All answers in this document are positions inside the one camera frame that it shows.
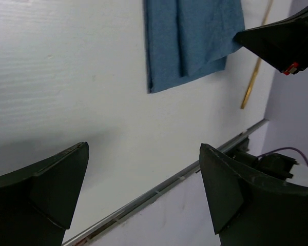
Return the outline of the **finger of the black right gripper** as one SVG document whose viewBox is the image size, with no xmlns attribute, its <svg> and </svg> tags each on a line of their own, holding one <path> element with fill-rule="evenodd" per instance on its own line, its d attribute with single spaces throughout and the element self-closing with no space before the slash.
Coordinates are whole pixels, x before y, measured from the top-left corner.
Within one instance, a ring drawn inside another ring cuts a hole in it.
<svg viewBox="0 0 308 246">
<path fill-rule="evenodd" d="M 308 6 L 289 18 L 238 32 L 234 41 L 285 75 L 308 68 Z"/>
</svg>

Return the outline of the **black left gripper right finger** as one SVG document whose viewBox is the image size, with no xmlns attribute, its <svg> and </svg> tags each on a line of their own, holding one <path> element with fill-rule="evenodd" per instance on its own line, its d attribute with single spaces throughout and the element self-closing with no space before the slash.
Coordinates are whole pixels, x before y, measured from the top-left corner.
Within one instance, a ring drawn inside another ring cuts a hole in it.
<svg viewBox="0 0 308 246">
<path fill-rule="evenodd" d="M 246 166 L 208 144 L 199 164 L 222 245 L 308 245 L 308 187 Z"/>
</svg>

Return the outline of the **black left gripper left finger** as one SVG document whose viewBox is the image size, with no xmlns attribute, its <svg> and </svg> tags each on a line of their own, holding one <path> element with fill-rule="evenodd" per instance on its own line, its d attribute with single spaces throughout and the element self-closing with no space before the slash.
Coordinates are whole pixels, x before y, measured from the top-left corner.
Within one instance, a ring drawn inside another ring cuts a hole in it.
<svg viewBox="0 0 308 246">
<path fill-rule="evenodd" d="M 0 176 L 0 245 L 61 245 L 88 166 L 80 142 Z"/>
</svg>

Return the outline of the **blue cloth napkin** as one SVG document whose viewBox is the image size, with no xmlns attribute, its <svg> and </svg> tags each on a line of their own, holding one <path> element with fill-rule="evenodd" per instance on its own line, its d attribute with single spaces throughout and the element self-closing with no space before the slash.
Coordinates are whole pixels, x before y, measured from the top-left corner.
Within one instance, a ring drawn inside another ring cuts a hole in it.
<svg viewBox="0 0 308 246">
<path fill-rule="evenodd" d="M 240 0 L 144 1 L 147 91 L 158 93 L 224 70 L 245 29 Z"/>
</svg>

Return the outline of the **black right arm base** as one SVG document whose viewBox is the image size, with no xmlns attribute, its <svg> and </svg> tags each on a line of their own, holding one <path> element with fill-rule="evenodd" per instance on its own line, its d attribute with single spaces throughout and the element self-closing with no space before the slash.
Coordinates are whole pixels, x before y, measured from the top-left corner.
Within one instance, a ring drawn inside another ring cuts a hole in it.
<svg viewBox="0 0 308 246">
<path fill-rule="evenodd" d="M 237 162 L 256 169 L 274 178 L 287 180 L 293 178 L 291 169 L 297 165 L 295 159 L 278 153 L 265 154 L 257 157 L 249 153 L 249 138 L 242 140 L 239 144 L 226 152 L 226 155 Z"/>
</svg>

